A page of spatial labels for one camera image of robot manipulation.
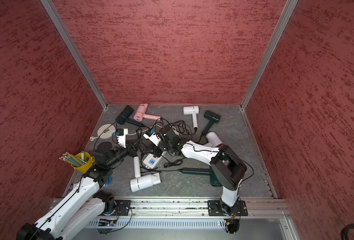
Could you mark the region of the white power strip coloured sockets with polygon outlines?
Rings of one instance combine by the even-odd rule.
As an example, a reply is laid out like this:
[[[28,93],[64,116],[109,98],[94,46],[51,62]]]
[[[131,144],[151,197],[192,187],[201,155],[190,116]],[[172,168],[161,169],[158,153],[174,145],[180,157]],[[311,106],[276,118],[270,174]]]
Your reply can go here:
[[[159,162],[164,158],[163,154],[166,152],[162,152],[160,157],[156,157],[154,154],[148,154],[142,161],[143,165],[146,169],[155,169]]]

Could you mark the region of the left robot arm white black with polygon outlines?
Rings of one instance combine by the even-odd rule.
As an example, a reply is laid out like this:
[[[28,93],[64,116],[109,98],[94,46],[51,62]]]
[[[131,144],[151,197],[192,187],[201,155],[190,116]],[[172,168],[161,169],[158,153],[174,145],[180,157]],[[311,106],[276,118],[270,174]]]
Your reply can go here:
[[[90,221],[103,214],[112,217],[132,215],[130,200],[115,200],[102,187],[126,157],[135,157],[138,143],[125,148],[98,150],[65,155],[79,164],[82,172],[79,183],[46,215],[34,224],[24,224],[16,234],[18,240],[71,240]]]

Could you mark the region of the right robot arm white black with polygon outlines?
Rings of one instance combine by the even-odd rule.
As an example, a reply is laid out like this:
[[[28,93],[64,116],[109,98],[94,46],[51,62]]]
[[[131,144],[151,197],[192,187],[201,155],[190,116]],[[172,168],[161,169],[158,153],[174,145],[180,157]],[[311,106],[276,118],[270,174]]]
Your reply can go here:
[[[238,212],[240,205],[239,187],[247,172],[246,163],[236,153],[225,145],[214,132],[205,135],[207,143],[201,145],[180,138],[172,128],[167,128],[161,136],[153,140],[157,155],[168,152],[172,156],[183,155],[207,164],[223,187],[219,208],[224,215],[230,216]]]

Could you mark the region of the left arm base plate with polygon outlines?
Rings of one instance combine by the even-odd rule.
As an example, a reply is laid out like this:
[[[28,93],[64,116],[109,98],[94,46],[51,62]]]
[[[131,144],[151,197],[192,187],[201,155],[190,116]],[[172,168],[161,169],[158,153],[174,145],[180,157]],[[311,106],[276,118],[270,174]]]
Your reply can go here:
[[[113,208],[113,216],[128,216],[130,215],[131,200],[115,200]]]

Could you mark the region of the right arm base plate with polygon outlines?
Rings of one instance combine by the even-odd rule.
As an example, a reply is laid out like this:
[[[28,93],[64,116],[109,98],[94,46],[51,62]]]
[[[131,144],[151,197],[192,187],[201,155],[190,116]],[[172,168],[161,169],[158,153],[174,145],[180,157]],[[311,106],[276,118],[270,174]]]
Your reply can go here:
[[[246,202],[237,200],[236,203],[229,207],[222,201],[207,201],[209,216],[230,216],[236,215],[236,217],[248,216],[248,210]]]

